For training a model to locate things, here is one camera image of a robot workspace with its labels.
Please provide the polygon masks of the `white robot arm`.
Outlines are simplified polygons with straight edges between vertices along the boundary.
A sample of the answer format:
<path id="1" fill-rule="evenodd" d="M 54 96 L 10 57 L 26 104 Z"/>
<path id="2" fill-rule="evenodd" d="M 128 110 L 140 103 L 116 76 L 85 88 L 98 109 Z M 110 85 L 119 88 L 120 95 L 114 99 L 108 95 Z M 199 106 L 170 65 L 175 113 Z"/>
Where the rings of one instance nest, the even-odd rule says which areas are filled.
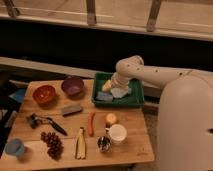
<path id="1" fill-rule="evenodd" d="M 116 63 L 112 85 L 132 79 L 162 90 L 158 108 L 158 171 L 213 171 L 213 72 L 146 66 L 135 55 Z"/>

